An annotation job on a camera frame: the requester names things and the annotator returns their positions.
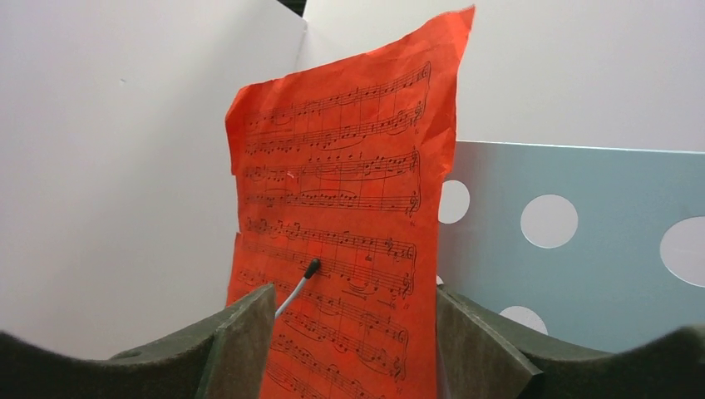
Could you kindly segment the bright red sheet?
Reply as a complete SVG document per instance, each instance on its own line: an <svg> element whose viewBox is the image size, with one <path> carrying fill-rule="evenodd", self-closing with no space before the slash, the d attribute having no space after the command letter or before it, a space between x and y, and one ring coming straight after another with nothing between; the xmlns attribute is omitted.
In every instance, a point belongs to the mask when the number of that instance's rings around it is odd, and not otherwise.
<svg viewBox="0 0 705 399"><path fill-rule="evenodd" d="M228 300L272 284L283 309L262 398L436 396L438 214L474 16L235 96Z"/></svg>

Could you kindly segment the blue music stand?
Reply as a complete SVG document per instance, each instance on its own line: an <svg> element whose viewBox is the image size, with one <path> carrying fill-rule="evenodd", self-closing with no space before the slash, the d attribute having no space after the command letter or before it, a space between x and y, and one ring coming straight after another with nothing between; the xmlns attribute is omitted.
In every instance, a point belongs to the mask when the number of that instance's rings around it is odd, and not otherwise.
<svg viewBox="0 0 705 399"><path fill-rule="evenodd" d="M501 316L623 350L704 319L701 153L460 143L436 275Z"/></svg>

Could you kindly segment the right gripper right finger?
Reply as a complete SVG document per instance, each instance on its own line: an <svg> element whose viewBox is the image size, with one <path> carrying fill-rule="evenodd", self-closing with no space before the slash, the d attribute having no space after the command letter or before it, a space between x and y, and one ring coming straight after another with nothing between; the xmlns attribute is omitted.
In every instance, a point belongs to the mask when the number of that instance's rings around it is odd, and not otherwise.
<svg viewBox="0 0 705 399"><path fill-rule="evenodd" d="M702 398L704 326L609 353L561 341L436 289L441 398Z"/></svg>

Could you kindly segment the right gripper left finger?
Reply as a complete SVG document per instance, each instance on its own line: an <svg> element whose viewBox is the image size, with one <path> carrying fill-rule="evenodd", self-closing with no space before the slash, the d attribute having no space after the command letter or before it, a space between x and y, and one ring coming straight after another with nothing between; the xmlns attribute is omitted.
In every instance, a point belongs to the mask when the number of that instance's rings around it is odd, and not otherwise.
<svg viewBox="0 0 705 399"><path fill-rule="evenodd" d="M68 357L1 334L3 398L257 398L275 289L256 288L197 323L106 360Z"/></svg>

